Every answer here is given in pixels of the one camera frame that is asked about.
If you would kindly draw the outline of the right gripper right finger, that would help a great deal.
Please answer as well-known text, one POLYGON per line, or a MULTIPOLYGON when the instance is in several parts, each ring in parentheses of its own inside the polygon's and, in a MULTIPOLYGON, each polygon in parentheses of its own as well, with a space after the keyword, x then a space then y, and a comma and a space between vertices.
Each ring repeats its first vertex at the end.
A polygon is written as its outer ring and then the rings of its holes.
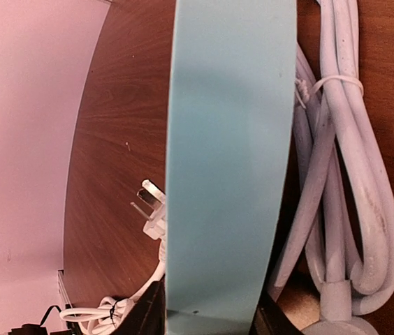
POLYGON ((266 292, 256 307, 249 335, 302 335, 266 292))

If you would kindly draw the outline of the teal power strip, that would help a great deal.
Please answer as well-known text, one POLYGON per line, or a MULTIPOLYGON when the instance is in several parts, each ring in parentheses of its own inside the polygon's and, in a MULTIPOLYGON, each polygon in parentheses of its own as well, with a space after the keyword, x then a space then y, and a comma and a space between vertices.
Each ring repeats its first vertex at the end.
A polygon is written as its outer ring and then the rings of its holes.
POLYGON ((166 196, 176 333, 246 332, 263 287, 291 139, 294 1, 178 1, 166 196))

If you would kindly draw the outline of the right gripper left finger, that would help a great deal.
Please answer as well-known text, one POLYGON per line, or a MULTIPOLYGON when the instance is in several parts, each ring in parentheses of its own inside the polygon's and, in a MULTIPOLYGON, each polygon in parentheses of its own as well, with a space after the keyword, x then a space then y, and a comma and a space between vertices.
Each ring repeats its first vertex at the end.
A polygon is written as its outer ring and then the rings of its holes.
POLYGON ((154 281, 112 335, 164 335, 166 294, 164 281, 154 281))

